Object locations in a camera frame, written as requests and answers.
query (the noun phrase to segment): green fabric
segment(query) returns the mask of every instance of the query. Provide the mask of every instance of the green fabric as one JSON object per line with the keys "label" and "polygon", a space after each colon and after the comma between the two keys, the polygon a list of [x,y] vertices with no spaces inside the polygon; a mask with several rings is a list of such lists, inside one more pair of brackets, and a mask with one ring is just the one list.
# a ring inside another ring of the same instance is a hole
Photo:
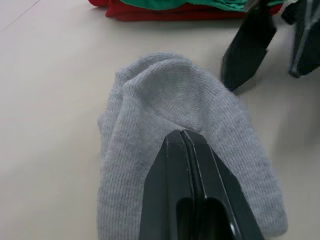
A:
{"label": "green fabric", "polygon": [[[121,0],[125,4],[150,10],[175,9],[183,4],[207,5],[226,11],[245,12],[248,0]],[[283,3],[285,0],[271,0],[269,6]]]}

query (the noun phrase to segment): folded clothing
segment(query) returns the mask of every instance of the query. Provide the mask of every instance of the folded clothing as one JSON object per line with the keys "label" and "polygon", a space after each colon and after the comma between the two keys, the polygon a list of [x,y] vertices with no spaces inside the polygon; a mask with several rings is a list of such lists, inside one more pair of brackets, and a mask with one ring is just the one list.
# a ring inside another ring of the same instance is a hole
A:
{"label": "folded clothing", "polygon": [[144,181],[167,134],[203,135],[237,177],[265,236],[287,228],[282,193],[238,98],[183,56],[155,53],[120,70],[99,117],[99,240],[138,240]]}
{"label": "folded clothing", "polygon": [[[213,6],[183,4],[175,9],[149,10],[131,6],[120,0],[109,0],[107,17],[115,17],[119,21],[189,21],[213,19],[238,19],[245,16],[244,12],[224,11]],[[270,9],[271,14],[276,14],[282,5],[278,4]]]}
{"label": "folded clothing", "polygon": [[[176,9],[186,3],[193,5],[205,5],[216,7],[225,11],[246,12],[245,5],[248,0],[121,0],[125,4],[149,9],[149,10],[169,10]],[[269,6],[282,4],[285,0],[270,0]],[[89,0],[89,2],[96,6],[108,6],[108,0]]]}

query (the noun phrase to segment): red cloth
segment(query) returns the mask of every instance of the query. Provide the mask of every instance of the red cloth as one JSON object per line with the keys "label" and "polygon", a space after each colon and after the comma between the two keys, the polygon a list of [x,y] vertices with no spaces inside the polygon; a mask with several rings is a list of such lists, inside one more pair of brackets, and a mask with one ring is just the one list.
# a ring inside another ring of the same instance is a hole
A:
{"label": "red cloth", "polygon": [[[238,11],[225,11],[213,6],[194,5],[185,3],[180,7],[168,10],[150,10],[128,5],[120,0],[89,0],[97,7],[109,7],[107,17],[115,17],[119,21],[188,21],[188,20],[213,20],[213,19],[238,19],[246,13]],[[271,8],[270,12],[276,14],[282,4]]]}

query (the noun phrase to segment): knit fabric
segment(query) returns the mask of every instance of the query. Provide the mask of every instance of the knit fabric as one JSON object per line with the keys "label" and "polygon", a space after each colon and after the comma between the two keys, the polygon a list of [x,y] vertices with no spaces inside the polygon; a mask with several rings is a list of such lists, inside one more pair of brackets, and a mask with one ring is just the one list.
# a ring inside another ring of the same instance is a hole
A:
{"label": "knit fabric", "polygon": [[173,130],[203,135],[237,177],[265,236],[286,232],[271,162],[239,100],[207,71],[176,54],[145,56],[120,70],[98,119],[99,240],[138,240],[144,181]]}

